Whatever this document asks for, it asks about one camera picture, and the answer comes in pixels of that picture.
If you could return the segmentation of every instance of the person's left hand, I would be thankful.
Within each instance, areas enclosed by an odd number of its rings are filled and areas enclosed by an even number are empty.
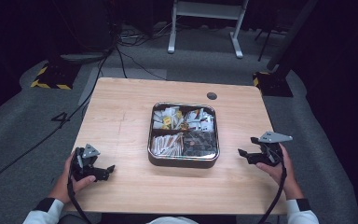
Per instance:
[[[69,158],[66,159],[65,165],[63,167],[63,172],[60,175],[60,178],[57,180],[57,183],[55,184],[53,190],[48,195],[49,198],[58,199],[62,203],[71,202],[71,199],[68,196],[67,184],[68,184],[69,169],[71,166],[71,160],[73,156],[74,156],[74,152],[72,152],[71,156],[69,156]],[[73,177],[71,178],[72,178],[72,183],[74,186],[75,193],[79,192],[80,190],[82,190],[83,188],[85,188],[86,186],[88,186],[89,184],[95,181],[94,175],[86,176],[79,181],[76,181]]]

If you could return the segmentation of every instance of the hand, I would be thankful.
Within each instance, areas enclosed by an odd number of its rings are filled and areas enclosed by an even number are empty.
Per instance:
[[[286,179],[284,181],[284,185],[283,185],[283,191],[286,195],[286,200],[304,198],[301,188],[297,184],[297,181],[296,181],[295,172],[293,170],[292,160],[290,159],[289,154],[286,151],[286,148],[281,144],[280,144],[280,146],[282,149],[284,166],[286,167],[286,172],[287,172],[287,177],[286,177]],[[282,176],[282,164],[281,163],[279,163],[276,166],[269,166],[269,165],[266,165],[265,163],[258,162],[255,166],[257,168],[259,168],[260,170],[269,174],[272,177],[272,179],[275,180],[275,182],[277,182],[278,185],[280,184],[281,176]]]
[[[74,152],[72,152],[71,156],[69,156],[68,159],[66,159],[65,165],[63,167],[63,172],[60,175],[60,178],[57,180],[57,183],[55,184],[53,190],[48,195],[49,198],[55,198],[60,200],[62,203],[69,203],[71,199],[68,196],[68,175],[69,175],[69,169],[71,166],[71,160],[74,156]],[[83,179],[76,181],[72,176],[72,183],[74,185],[74,192],[77,193],[92,182],[95,181],[94,175],[89,175],[84,177]]]

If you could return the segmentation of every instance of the person's right hand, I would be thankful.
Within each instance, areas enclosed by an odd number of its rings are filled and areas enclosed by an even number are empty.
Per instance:
[[[283,154],[283,161],[284,166],[286,167],[287,177],[284,181],[283,191],[286,194],[286,199],[300,199],[304,198],[304,195],[301,191],[300,186],[297,184],[295,172],[293,169],[292,160],[289,157],[289,154],[286,151],[286,148],[280,144]],[[265,163],[258,162],[255,165],[260,170],[266,172],[269,174],[275,182],[279,185],[281,182],[281,176],[282,176],[282,165],[279,163],[276,166],[269,166]]]

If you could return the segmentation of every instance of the white sleeve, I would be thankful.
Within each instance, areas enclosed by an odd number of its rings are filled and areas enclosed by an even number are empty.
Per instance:
[[[57,199],[46,198],[31,211],[23,224],[56,224],[60,219],[63,203]]]
[[[286,201],[288,224],[316,224],[318,218],[310,210],[307,199],[294,199]]]

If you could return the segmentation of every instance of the wooden table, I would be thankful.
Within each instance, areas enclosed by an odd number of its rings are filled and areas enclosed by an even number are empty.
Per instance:
[[[207,98],[208,92],[217,99]],[[216,112],[221,154],[210,169],[155,166],[147,158],[157,102],[209,105]],[[94,166],[116,169],[76,195],[84,211],[153,214],[264,214],[278,185],[249,165],[238,148],[260,152],[250,137],[272,131],[256,87],[102,77],[75,147],[101,151]],[[285,214],[284,195],[272,214]]]

